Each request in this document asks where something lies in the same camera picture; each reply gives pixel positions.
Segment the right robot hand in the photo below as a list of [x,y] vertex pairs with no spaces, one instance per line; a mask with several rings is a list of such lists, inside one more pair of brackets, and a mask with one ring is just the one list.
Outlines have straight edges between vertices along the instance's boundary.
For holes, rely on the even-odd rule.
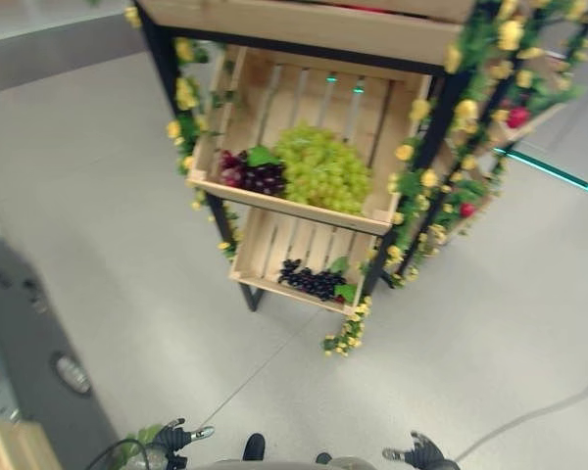
[[389,461],[398,461],[420,470],[460,470],[457,462],[447,458],[440,448],[426,435],[410,432],[413,446],[407,450],[386,447],[381,455]]

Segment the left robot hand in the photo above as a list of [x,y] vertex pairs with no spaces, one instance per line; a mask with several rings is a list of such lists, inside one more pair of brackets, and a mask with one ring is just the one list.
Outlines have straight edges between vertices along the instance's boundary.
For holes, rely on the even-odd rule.
[[182,456],[180,452],[194,442],[208,439],[215,432],[215,428],[210,425],[185,430],[184,424],[184,418],[176,418],[157,432],[147,446],[147,469],[186,469],[188,458]]

